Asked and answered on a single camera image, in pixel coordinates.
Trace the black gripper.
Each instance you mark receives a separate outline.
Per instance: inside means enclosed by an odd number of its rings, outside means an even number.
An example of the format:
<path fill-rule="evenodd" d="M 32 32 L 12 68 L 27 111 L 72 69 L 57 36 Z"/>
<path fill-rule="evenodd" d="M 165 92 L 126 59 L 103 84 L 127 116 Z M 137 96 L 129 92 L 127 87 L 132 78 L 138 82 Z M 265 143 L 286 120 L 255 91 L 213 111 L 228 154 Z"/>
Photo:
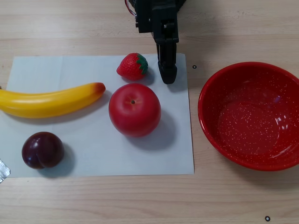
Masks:
<path fill-rule="evenodd" d="M 179 42 L 176 1 L 153 1 L 151 22 L 153 37 L 157 43 L 158 67 L 161 78 L 165 84 L 172 84 L 177 76 L 176 43 Z"/>

